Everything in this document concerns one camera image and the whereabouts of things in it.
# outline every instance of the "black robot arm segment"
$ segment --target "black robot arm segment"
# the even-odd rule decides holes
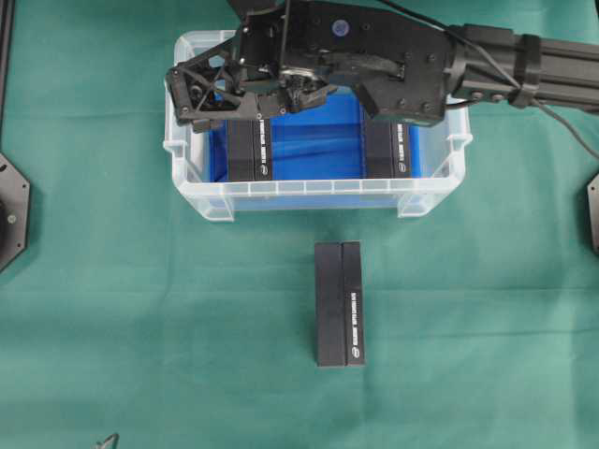
[[[325,104],[340,86],[376,120],[419,125],[442,121],[450,94],[469,102],[506,100],[518,108],[599,110],[597,46],[485,26],[442,30],[372,7],[261,4],[269,7],[248,8],[233,38],[169,70],[180,124],[201,132],[221,120],[300,112]]]

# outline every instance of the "green cloth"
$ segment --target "green cloth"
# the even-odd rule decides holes
[[[33,205],[0,276],[0,447],[597,447],[599,165],[560,125],[471,109],[467,179],[422,219],[212,224],[170,179],[163,76],[179,35],[237,25],[226,2],[17,3],[2,150]],[[592,0],[403,4],[599,43]],[[597,118],[563,113],[599,148]],[[368,366],[321,370],[314,243],[348,239]]]

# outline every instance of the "wire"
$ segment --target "wire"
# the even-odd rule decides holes
[[[388,7],[395,9],[396,11],[400,12],[403,15],[412,17],[413,19],[424,22],[429,26],[432,26],[441,31],[444,31],[449,36],[452,36],[454,39],[458,40],[462,44],[476,50],[478,52],[478,54],[480,54],[483,57],[483,59],[485,61],[487,61],[487,63],[491,67],[493,67],[502,77],[504,77],[504,79],[506,81],[508,81],[514,88],[516,88],[518,91],[522,90],[522,86],[520,85],[520,83],[517,82],[514,79],[514,77],[512,77],[509,73],[507,73],[505,71],[505,69],[503,67],[501,67],[499,65],[499,63],[497,63],[497,61],[495,61],[495,59],[485,49],[483,49],[480,45],[474,43],[472,40],[467,39],[464,36],[461,36],[459,33],[456,33],[449,26],[445,25],[442,22],[439,22],[439,21],[437,21],[431,17],[425,16],[423,14],[414,12],[411,9],[408,9],[407,7],[402,7],[398,4],[396,4],[395,2],[392,2],[391,0],[376,0],[376,1],[379,3],[382,3],[383,5],[387,5]],[[454,103],[452,105],[447,105],[446,107],[448,109],[459,109],[459,108],[466,108],[468,106],[472,106],[472,104],[476,104],[476,103],[478,103],[478,101],[466,100],[466,101],[462,101],[460,103]],[[555,112],[553,109],[549,108],[547,105],[544,105],[543,103],[541,103],[539,100],[537,100],[535,98],[533,98],[533,100],[531,100],[531,104],[534,106],[537,106],[539,109],[541,109],[543,112],[545,112],[549,117],[551,117],[552,119],[558,121],[563,126],[565,126],[565,128],[570,132],[570,134],[572,134],[574,139],[580,144],[580,146],[582,148],[584,148],[586,150],[586,152],[588,154],[593,156],[595,159],[599,159],[599,152],[594,150],[584,140],[584,138],[580,135],[580,133],[576,130],[576,128],[570,122],[568,122],[566,119],[564,119],[564,117],[562,117],[560,114]]]
[[[539,102],[536,99],[533,99],[531,101],[531,103],[535,106],[537,106],[539,109],[541,109],[543,112],[545,112],[549,117],[557,120],[558,122],[560,122],[563,126],[566,127],[566,129],[568,131],[570,131],[570,134],[572,134],[572,137],[574,137],[576,139],[576,141],[580,144],[580,146],[582,148],[584,148],[588,154],[590,154],[592,157],[599,159],[599,152],[597,152],[596,150],[594,150],[585,140],[584,138],[582,138],[582,136],[580,135],[580,133],[577,131],[577,129],[567,120],[564,119],[564,117],[562,117],[560,114],[558,114],[555,110],[548,108],[546,105],[544,105],[543,103]]]
[[[465,101],[460,101],[459,103],[447,103],[446,109],[468,108],[470,106],[477,105],[478,103],[480,103],[480,100],[465,100]]]

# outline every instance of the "bolt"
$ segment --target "bolt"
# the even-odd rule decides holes
[[[470,99],[474,101],[481,100],[485,96],[482,92],[474,91],[470,94]]]
[[[204,91],[202,91],[202,88],[199,86],[191,86],[190,91],[193,92],[196,96],[202,96],[204,94]]]

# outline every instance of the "transparent storage box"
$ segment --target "transparent storage box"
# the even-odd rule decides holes
[[[233,36],[233,31],[197,31],[175,45],[175,64]],[[447,113],[432,128],[419,129],[420,177],[389,180],[208,182],[208,133],[178,126],[166,94],[164,148],[171,154],[172,179],[181,195],[204,218],[232,222],[240,210],[395,209],[398,217],[429,213],[465,175],[464,149],[472,141],[468,109]]]

